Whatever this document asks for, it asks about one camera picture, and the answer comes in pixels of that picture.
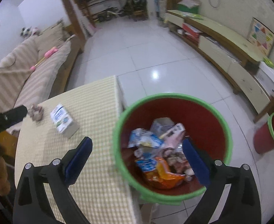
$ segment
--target picture frame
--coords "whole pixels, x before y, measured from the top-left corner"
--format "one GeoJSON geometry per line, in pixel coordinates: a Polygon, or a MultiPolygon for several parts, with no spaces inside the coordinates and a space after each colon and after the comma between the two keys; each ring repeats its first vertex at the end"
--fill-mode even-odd
{"type": "Polygon", "coordinates": [[[259,20],[253,18],[247,40],[265,56],[269,56],[274,46],[274,33],[259,20]]]}

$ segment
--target sofa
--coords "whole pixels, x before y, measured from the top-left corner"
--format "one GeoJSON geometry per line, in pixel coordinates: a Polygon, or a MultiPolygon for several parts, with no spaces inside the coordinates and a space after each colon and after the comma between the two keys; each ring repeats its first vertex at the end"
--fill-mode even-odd
{"type": "MultiPolygon", "coordinates": [[[[63,93],[81,48],[80,39],[65,33],[60,23],[18,45],[0,61],[0,113],[20,105],[29,108],[63,93]],[[59,48],[58,52],[32,72],[30,68],[53,46],[59,48]]],[[[18,136],[20,129],[21,123],[7,132],[18,136]]]]}

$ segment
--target coffee table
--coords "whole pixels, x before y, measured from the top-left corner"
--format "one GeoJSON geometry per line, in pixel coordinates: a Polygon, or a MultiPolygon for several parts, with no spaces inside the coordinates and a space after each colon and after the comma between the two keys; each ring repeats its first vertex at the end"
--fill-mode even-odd
{"type": "MultiPolygon", "coordinates": [[[[22,124],[16,149],[16,186],[26,163],[49,164],[88,136],[93,151],[77,182],[69,187],[74,200],[90,223],[140,223],[138,199],[117,171],[112,151],[113,129],[123,108],[117,78],[83,85],[40,105],[45,109],[43,120],[37,123],[27,116],[22,124]],[[60,135],[50,119],[50,112],[59,103],[80,126],[70,139],[60,135]]],[[[49,185],[45,189],[56,219],[64,222],[49,185]]]]}

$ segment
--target green bin rim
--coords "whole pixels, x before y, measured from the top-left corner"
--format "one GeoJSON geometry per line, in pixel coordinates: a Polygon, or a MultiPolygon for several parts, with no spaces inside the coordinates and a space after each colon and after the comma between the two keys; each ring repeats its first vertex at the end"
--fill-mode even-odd
{"type": "Polygon", "coordinates": [[[163,98],[175,98],[175,99],[184,99],[188,101],[192,101],[194,103],[197,103],[203,107],[205,107],[207,110],[209,110],[219,121],[223,128],[224,136],[226,139],[226,153],[224,156],[224,163],[228,165],[230,163],[231,157],[232,157],[232,148],[233,148],[233,143],[232,143],[232,134],[230,131],[230,128],[223,118],[223,116],[219,113],[218,110],[216,110],[213,106],[209,105],[207,102],[195,98],[190,95],[186,94],[181,94],[181,93],[159,93],[159,94],[154,94],[151,96],[147,96],[145,98],[142,98],[138,101],[136,101],[133,105],[128,107],[120,116],[119,120],[116,123],[114,132],[113,132],[113,153],[116,161],[116,167],[119,169],[121,172],[122,176],[129,182],[129,185],[134,187],[137,191],[141,193],[142,196],[147,196],[153,200],[155,200],[157,203],[162,203],[162,202],[178,202],[178,201],[183,201],[187,199],[191,199],[193,197],[199,196],[200,194],[204,193],[206,190],[205,187],[200,188],[199,190],[193,191],[192,193],[189,194],[183,194],[183,195],[164,195],[164,194],[159,194],[156,192],[153,192],[146,187],[142,186],[139,184],[135,178],[130,174],[128,169],[126,168],[125,163],[122,160],[121,157],[121,148],[120,148],[120,134],[122,131],[122,127],[124,123],[127,121],[131,113],[138,108],[140,105],[143,105],[146,102],[155,100],[155,99],[163,99],[163,98]]]}

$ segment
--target milk carton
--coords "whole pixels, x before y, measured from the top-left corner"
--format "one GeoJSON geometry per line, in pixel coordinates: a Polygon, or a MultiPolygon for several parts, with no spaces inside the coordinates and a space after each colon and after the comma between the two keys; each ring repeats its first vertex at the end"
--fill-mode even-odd
{"type": "Polygon", "coordinates": [[[61,104],[50,113],[50,117],[57,128],[57,131],[63,134],[67,138],[71,138],[72,135],[79,129],[79,125],[68,114],[65,107],[61,104]]]}

